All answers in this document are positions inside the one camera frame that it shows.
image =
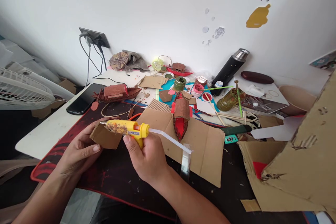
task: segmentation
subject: model boat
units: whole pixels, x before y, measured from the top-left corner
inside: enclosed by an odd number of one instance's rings
[[[99,94],[94,92],[93,98],[105,103],[118,102],[135,98],[141,89],[135,87],[126,87],[125,84],[112,85],[104,88],[104,92]]]

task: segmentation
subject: cardboard house model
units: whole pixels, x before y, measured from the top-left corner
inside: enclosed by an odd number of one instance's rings
[[[173,66],[171,67],[171,69],[176,72],[184,73],[184,71],[186,70],[186,66],[181,63],[173,63]]]

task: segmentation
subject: thermos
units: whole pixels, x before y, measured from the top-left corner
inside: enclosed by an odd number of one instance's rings
[[[245,63],[247,56],[249,55],[249,51],[240,48],[236,51],[226,64],[223,66],[222,70],[217,74],[214,80],[211,83],[210,88],[215,88],[215,84],[217,81],[223,82],[223,86],[227,86],[230,80],[233,78],[234,74],[238,71],[238,69]],[[211,90],[211,94],[213,96],[218,96],[221,94],[223,89],[215,89]]]

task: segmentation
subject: black phone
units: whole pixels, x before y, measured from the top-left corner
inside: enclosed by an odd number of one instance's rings
[[[91,106],[92,102],[95,100],[92,96],[93,92],[99,94],[101,89],[104,89],[105,85],[91,84],[69,107],[66,108],[66,111],[69,114],[82,115],[84,114]]]

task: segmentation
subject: red boat model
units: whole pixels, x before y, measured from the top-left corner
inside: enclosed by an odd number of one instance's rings
[[[175,134],[178,141],[181,142],[187,132],[188,121],[193,116],[193,110],[189,106],[189,101],[183,97],[181,92],[176,95],[171,107]]]
[[[124,84],[112,85],[104,88],[104,92],[100,92],[99,94],[94,92],[93,98],[105,102],[118,102],[121,100],[128,100],[135,98],[141,89],[135,87],[126,87]]]

